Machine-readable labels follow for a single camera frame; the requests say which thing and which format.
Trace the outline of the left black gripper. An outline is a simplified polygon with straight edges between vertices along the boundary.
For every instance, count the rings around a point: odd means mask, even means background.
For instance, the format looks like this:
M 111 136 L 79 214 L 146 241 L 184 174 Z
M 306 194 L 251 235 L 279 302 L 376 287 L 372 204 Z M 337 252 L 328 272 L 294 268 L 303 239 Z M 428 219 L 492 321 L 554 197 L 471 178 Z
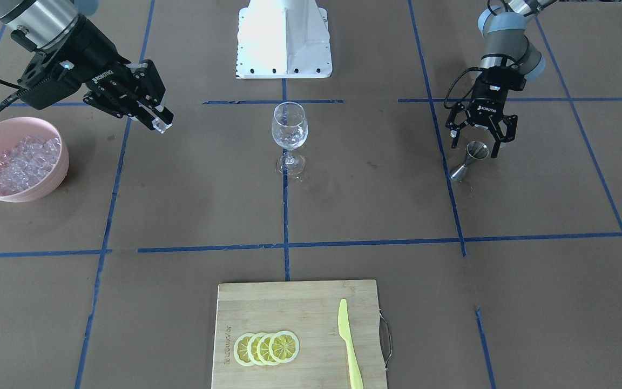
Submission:
M 497 158 L 503 143 L 512 142 L 516 137 L 518 116 L 503 112 L 508 90 L 486 85 L 478 78 L 468 96 L 467 104 L 459 100 L 448 108 L 446 127 L 452 138 L 451 148 L 457 148 L 460 131 L 465 126 L 474 126 L 491 133 L 494 138 L 491 158 Z

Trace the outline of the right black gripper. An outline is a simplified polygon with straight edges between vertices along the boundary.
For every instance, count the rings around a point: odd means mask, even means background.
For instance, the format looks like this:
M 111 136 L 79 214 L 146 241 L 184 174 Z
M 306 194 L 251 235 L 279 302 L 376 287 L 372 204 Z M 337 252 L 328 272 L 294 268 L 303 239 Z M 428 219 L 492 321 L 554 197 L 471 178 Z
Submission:
M 83 101 L 113 117 L 128 117 L 162 132 L 174 114 L 165 107 L 165 84 L 150 59 L 133 63 L 89 19 L 78 19 L 63 44 L 65 55 L 84 60 L 92 76 Z

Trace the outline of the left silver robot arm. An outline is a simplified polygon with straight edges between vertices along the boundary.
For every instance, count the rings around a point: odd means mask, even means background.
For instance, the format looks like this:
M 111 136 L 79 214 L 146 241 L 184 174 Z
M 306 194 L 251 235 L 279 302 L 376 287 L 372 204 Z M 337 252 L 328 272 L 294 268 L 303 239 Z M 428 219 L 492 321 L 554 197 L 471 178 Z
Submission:
M 450 111 L 446 127 L 451 133 L 451 148 L 456 148 L 460 131 L 466 126 L 488 131 L 493 138 L 491 158 L 497 158 L 503 144 L 515 140 L 518 116 L 505 114 L 509 91 L 523 91 L 528 81 L 538 78 L 546 67 L 543 55 L 526 36 L 528 22 L 553 4 L 553 1 L 503 1 L 501 6 L 486 6 L 477 27 L 485 40 L 479 66 L 461 73 L 477 73 L 473 86 Z

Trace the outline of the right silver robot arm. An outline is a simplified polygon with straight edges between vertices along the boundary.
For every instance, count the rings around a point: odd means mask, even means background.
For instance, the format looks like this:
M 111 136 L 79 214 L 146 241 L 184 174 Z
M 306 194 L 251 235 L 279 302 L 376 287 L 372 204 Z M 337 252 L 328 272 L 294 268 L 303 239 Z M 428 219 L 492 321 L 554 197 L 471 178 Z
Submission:
M 76 7 L 73 1 L 0 1 L 0 22 L 33 58 L 0 112 L 16 101 L 41 110 L 77 93 L 85 104 L 116 118 L 127 117 L 164 133 L 174 115 L 155 64 L 133 63 Z

